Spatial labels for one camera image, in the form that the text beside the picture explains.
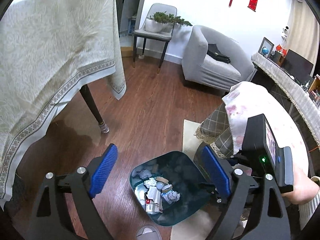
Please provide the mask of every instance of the beige mat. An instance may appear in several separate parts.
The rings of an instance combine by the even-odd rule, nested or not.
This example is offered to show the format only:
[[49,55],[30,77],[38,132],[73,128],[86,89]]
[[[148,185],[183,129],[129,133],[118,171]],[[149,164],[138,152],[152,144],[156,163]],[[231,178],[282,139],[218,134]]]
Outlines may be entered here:
[[[194,136],[199,125],[199,123],[188,120],[183,122],[182,151],[192,160],[201,144],[201,140]],[[205,240],[219,216],[220,212],[216,207],[206,205],[192,216],[174,225],[171,230],[170,240]],[[236,231],[238,230],[240,232],[237,235],[240,235],[243,228],[238,228]]]

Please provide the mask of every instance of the potted plant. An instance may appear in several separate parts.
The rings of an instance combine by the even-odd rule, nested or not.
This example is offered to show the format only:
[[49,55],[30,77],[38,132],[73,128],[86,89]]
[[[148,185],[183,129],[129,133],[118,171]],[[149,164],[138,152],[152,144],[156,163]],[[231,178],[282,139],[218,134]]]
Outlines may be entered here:
[[181,26],[192,26],[192,24],[181,16],[166,14],[166,12],[156,12],[145,21],[145,30],[147,32],[159,33],[168,25],[180,24]]

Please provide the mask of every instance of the silver screw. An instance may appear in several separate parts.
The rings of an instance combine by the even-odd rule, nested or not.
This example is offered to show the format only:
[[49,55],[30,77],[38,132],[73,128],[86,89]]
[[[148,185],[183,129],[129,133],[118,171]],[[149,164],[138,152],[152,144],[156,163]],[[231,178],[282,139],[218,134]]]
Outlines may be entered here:
[[77,173],[79,173],[79,174],[85,173],[85,167],[80,167],[80,168],[78,168],[78,169],[77,169]]
[[51,179],[51,178],[53,177],[53,173],[52,173],[52,172],[48,172],[48,173],[45,175],[45,177],[46,177],[47,179]]
[[272,179],[273,179],[273,177],[272,177],[272,175],[271,175],[271,174],[266,174],[266,179],[267,179],[267,180],[272,180]]
[[241,169],[235,169],[235,174],[240,176],[243,174],[243,171]]

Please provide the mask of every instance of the sleeve cuff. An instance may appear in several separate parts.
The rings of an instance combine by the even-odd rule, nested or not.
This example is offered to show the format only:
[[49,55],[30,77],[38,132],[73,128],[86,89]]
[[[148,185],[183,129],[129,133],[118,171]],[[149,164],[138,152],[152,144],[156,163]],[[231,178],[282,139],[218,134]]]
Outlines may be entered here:
[[[311,180],[318,185],[320,183],[319,177],[312,177]],[[299,205],[301,230],[308,223],[308,221],[312,217],[313,213],[317,209],[319,203],[320,203],[320,190],[318,191],[318,194],[310,202],[303,204],[303,205]]]

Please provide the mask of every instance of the patterned tablecloth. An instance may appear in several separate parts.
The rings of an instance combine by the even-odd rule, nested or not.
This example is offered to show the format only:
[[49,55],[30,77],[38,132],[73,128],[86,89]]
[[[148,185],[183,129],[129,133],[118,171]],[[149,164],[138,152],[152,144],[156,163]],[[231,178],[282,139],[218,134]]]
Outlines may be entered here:
[[126,83],[116,0],[22,0],[0,22],[0,206],[17,166],[80,88]]
[[309,94],[294,82],[276,64],[256,53],[252,62],[262,69],[286,94],[308,126],[317,145],[320,147],[320,111],[316,108]]

